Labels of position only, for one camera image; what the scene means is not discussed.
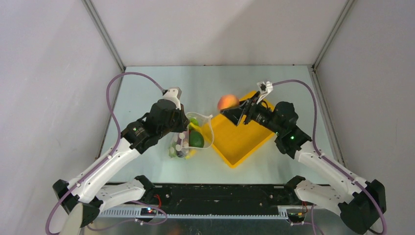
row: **yellow bin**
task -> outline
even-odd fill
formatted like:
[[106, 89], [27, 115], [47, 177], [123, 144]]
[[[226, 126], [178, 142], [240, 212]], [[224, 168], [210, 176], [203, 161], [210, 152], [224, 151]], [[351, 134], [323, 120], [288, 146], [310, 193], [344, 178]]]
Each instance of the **yellow bin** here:
[[[256, 91], [252, 91], [240, 100], [251, 98]], [[212, 119], [212, 129], [215, 136], [212, 148], [223, 158], [230, 168], [235, 168], [247, 157], [268, 141], [275, 133], [251, 121], [244, 125], [243, 117], [239, 126], [235, 126], [225, 116], [219, 114]]]

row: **wall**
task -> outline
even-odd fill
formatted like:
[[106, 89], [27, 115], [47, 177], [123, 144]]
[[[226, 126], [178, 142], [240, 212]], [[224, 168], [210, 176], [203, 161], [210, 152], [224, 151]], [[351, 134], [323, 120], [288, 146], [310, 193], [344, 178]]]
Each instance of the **wall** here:
[[312, 64], [346, 0], [95, 0], [126, 66]]
[[0, 234], [45, 234], [52, 184], [98, 154], [119, 70], [78, 0], [1, 1], [0, 32]]
[[357, 1], [318, 68], [348, 167], [386, 187], [389, 234], [414, 230], [414, 9]]

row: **robotic arm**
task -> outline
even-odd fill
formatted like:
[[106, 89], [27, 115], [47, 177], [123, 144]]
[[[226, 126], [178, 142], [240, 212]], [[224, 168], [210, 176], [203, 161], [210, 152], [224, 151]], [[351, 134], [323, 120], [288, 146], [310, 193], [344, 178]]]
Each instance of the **robotic arm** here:
[[258, 86], [259, 91], [254, 96], [240, 101], [236, 108], [222, 110], [221, 114], [235, 125], [239, 125], [245, 116], [244, 124], [253, 120], [273, 131], [277, 135], [275, 143], [282, 154], [312, 168], [331, 185], [319, 186], [304, 177], [296, 176], [285, 187], [290, 188], [301, 201], [311, 202], [334, 212], [353, 231], [364, 234], [379, 219], [379, 213], [357, 184], [371, 194], [382, 213], [386, 211], [384, 186], [377, 180], [370, 183], [337, 161], [330, 160], [297, 126], [299, 116], [294, 105], [282, 101], [274, 110], [263, 106], [263, 98], [273, 90], [273, 85], [270, 82], [260, 82]]
[[[149, 147], [170, 132], [183, 132], [189, 125], [179, 98], [182, 91], [172, 87], [163, 93], [163, 99], [153, 104], [149, 113], [131, 122], [121, 132], [121, 140], [116, 150], [113, 147], [105, 152], [84, 172], [69, 182], [58, 180], [53, 189], [61, 199], [70, 188], [76, 188], [63, 200], [62, 207], [70, 213], [78, 204], [83, 204], [81, 227], [85, 227], [98, 217], [101, 211], [125, 202], [139, 200], [145, 191], [154, 187], [145, 176], [117, 186], [102, 188], [127, 163], [143, 154]], [[80, 183], [80, 179], [90, 174]]]

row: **green fruit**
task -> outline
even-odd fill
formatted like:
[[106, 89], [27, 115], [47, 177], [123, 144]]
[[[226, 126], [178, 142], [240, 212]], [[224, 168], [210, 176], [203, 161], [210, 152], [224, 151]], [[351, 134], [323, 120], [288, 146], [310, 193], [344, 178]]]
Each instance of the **green fruit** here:
[[195, 124], [196, 126], [199, 126], [199, 122], [197, 121], [197, 119], [196, 118], [194, 118], [194, 117], [191, 117], [190, 118], [190, 122], [191, 123], [193, 123], [193, 124]]
[[197, 131], [191, 131], [189, 134], [189, 146], [203, 148], [205, 146], [205, 139], [202, 134]]

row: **yellow tray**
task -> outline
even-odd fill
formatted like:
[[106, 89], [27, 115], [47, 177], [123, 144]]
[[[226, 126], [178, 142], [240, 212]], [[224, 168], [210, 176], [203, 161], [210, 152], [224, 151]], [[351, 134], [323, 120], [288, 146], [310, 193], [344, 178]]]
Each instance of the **yellow tray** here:
[[[240, 100], [251, 98], [255, 92], [250, 92]], [[268, 107], [274, 109], [272, 104], [266, 100], [265, 102]], [[254, 121], [244, 125], [244, 120], [245, 117], [239, 126], [235, 126], [225, 116], [219, 114], [211, 121], [215, 136], [212, 147], [230, 168], [237, 167], [274, 135], [272, 131]]]

